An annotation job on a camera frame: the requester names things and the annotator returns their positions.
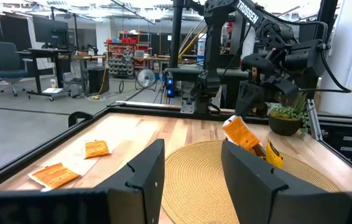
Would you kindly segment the black standing desk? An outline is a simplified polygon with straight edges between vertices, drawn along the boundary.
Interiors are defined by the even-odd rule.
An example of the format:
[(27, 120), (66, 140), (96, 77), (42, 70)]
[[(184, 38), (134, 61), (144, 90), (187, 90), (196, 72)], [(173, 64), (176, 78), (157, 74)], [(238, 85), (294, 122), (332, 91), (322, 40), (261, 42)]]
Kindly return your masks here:
[[(27, 58), (32, 60), (33, 63), (33, 71), (35, 75), (35, 84), (37, 87), (37, 91), (30, 90), (26, 91), (28, 99), (31, 98), (32, 95), (36, 96), (44, 96), (47, 97), (50, 101), (53, 101), (53, 96), (60, 93), (67, 93), (69, 96), (72, 96), (71, 89), (65, 88), (64, 84), (73, 84), (80, 85), (82, 87), (82, 93), (86, 93), (86, 75), (88, 74), (88, 70), (86, 68), (86, 61), (91, 61), (93, 59), (105, 59), (105, 55), (73, 55), (68, 50), (56, 50), (56, 49), (33, 49), (29, 48), (23, 51), (16, 51), (17, 54), (21, 54), (26, 56)], [(54, 74), (57, 79), (57, 88), (60, 90), (56, 93), (44, 93), (42, 91), (41, 83), (40, 83), (40, 73), (37, 67), (37, 59), (38, 58), (49, 58), (52, 63), (54, 63)], [(72, 60), (80, 61), (80, 81), (72, 82), (65, 81), (63, 77), (63, 69), (62, 69), (62, 60), (68, 60), (71, 62)]]

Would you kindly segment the white square column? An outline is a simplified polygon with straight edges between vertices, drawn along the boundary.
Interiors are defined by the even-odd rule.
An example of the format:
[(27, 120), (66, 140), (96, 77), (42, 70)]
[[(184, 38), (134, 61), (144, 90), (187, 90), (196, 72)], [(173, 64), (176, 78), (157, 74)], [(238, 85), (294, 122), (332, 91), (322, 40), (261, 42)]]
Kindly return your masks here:
[(111, 38), (111, 19), (105, 19), (103, 22), (96, 24), (96, 47), (98, 54), (106, 52), (104, 43)]

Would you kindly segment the red parts shelf rack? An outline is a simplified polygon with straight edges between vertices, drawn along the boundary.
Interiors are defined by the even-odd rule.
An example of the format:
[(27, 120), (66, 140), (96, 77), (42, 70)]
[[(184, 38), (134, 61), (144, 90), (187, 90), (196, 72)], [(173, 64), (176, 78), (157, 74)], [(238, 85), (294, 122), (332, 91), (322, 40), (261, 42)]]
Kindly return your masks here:
[(150, 67), (146, 57), (151, 56), (152, 47), (148, 38), (140, 41), (139, 35), (124, 35), (107, 39), (106, 49), (109, 75), (119, 78), (135, 78), (143, 69)]

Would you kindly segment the white floor fan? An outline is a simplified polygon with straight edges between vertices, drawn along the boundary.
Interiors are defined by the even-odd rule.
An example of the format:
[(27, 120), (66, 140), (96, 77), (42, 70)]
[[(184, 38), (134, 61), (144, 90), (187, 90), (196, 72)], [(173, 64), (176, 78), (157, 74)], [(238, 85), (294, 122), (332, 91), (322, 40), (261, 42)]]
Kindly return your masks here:
[(155, 73), (149, 69), (141, 70), (135, 79), (135, 89), (136, 90), (152, 90), (156, 91), (157, 89), (157, 79)]

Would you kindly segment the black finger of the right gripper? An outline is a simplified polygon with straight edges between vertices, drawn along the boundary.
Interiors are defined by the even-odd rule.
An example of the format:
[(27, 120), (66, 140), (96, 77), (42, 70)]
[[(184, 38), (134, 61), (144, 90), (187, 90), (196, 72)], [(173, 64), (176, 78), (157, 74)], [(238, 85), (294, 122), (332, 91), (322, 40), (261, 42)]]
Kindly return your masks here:
[(265, 91), (263, 87), (241, 81), (236, 100), (235, 115), (246, 116), (249, 113), (260, 118), (267, 116), (267, 105), (264, 101)]
[(285, 78), (273, 78), (268, 80), (274, 98), (283, 106), (292, 106), (298, 96), (299, 88), (294, 83)]

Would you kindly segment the black device blue lights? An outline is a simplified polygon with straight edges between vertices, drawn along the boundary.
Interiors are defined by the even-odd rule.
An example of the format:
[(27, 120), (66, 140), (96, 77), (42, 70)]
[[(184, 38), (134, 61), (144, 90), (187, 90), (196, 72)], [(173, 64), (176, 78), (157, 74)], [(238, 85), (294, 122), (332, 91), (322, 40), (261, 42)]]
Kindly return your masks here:
[(173, 98), (175, 96), (175, 83), (172, 77), (167, 77), (166, 82), (166, 94), (169, 98)]

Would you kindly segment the brown wooden tea organizer box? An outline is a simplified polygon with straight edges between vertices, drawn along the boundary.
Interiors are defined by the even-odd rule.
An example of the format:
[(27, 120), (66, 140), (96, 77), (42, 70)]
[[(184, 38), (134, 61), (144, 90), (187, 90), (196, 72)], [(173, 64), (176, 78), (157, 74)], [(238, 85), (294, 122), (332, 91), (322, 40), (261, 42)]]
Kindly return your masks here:
[(257, 155), (261, 159), (264, 159), (264, 160), (266, 159), (266, 148), (262, 146), (261, 143), (256, 144), (251, 149), (253, 150), (255, 155)]

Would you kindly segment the round woven straw placemat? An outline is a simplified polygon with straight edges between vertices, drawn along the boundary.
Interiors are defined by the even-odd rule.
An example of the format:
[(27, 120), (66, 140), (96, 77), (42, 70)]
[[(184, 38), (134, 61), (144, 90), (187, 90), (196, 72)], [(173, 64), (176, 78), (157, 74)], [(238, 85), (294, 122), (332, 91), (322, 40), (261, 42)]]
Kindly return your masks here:
[(162, 206), (175, 224), (239, 224), (221, 162), (222, 141), (183, 146), (165, 160)]

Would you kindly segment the bright orange tea sachet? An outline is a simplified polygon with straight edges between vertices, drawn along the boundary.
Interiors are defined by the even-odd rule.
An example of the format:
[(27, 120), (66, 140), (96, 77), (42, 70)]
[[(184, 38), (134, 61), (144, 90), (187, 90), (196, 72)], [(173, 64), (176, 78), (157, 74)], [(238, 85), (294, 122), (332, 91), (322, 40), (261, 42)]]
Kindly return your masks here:
[(223, 123), (222, 129), (229, 141), (247, 151), (261, 142), (240, 116), (232, 115)]
[(110, 154), (107, 142), (104, 140), (94, 140), (85, 142), (83, 145), (83, 154), (85, 159), (92, 157), (105, 156)]
[(28, 176), (46, 189), (52, 190), (79, 178), (80, 175), (60, 162), (34, 171)]

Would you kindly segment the small potted green plant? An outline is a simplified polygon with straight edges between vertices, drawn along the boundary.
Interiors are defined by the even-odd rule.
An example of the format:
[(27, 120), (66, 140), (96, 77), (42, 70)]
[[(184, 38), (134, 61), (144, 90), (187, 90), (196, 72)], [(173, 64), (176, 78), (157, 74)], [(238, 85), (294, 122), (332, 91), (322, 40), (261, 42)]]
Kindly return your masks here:
[(293, 136), (298, 130), (307, 133), (308, 109), (306, 93), (299, 93), (294, 103), (282, 106), (273, 103), (268, 112), (269, 127), (281, 136)]

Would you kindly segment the blue white banner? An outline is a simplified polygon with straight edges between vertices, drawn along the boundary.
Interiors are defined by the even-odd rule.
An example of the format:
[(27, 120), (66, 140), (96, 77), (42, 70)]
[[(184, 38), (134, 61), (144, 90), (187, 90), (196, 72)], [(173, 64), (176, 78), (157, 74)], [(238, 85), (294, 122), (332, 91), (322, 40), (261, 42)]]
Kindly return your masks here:
[(200, 34), (197, 40), (197, 64), (203, 66), (205, 57), (206, 34)]

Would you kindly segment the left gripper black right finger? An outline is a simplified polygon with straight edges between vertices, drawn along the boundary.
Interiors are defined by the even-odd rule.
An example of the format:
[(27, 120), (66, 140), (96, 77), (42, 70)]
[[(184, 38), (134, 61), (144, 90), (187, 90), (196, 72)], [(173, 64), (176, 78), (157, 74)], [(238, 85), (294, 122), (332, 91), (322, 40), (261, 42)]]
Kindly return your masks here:
[(221, 161), (241, 224), (348, 224), (351, 197), (331, 193), (223, 141)]

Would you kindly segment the black box cabinet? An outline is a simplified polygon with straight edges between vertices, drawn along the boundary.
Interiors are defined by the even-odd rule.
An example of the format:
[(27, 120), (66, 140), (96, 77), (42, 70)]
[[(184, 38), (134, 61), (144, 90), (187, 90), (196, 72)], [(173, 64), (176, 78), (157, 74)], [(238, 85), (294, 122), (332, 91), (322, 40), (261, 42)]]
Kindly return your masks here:
[(89, 93), (105, 93), (109, 90), (108, 69), (104, 66), (88, 69)]

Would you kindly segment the white curtain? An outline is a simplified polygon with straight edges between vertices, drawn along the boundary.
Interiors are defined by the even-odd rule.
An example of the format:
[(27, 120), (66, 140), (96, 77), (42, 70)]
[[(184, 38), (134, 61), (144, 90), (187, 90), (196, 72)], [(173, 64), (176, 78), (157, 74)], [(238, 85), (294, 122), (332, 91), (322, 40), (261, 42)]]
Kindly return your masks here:
[(318, 111), (342, 116), (352, 115), (352, 0), (343, 0), (331, 37), (327, 62), (336, 79), (351, 93), (321, 92)]

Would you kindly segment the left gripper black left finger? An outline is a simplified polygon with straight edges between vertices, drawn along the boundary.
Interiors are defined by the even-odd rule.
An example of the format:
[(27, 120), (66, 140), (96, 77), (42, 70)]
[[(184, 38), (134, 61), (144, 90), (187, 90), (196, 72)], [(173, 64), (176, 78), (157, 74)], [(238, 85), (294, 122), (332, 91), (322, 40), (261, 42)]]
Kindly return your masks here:
[(96, 187), (105, 202), (94, 224), (158, 224), (164, 188), (165, 142), (156, 139)]

